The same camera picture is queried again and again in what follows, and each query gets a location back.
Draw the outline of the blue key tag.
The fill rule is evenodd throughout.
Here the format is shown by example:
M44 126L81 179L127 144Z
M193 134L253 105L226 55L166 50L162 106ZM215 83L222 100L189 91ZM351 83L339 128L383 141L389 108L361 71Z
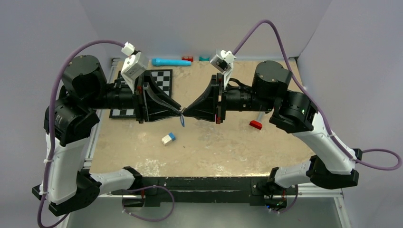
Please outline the blue key tag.
M183 115L180 115L180 122L181 122L182 127L185 127L185 120L184 120Z

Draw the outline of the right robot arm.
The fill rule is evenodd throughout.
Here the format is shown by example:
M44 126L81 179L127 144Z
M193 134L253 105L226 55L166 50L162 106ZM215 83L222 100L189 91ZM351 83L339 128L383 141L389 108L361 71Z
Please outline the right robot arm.
M299 138L314 152L302 164L273 168L266 184L272 193L309 182L330 190L356 186L359 172L355 160L361 159L362 151L339 148L333 142L313 101L288 89L291 78L291 71L271 60L257 65L250 86L237 79L233 79L234 85L225 86L223 75L215 74L183 115L220 124L227 111L271 113L271 124Z

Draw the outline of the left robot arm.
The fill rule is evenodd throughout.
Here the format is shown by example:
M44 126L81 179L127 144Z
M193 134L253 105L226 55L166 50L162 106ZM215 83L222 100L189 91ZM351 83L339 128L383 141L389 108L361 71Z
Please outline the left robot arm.
M147 70L135 80L135 89L108 83L95 56L77 56L62 71L61 95L53 115L45 114L47 144L55 142L48 173L46 199L55 216L89 206L95 199L117 190L137 194L142 175L126 166L110 173L90 173L80 168L81 153L100 119L99 109L134 110L139 123L180 116L181 106L170 98ZM54 127L54 134L49 134Z

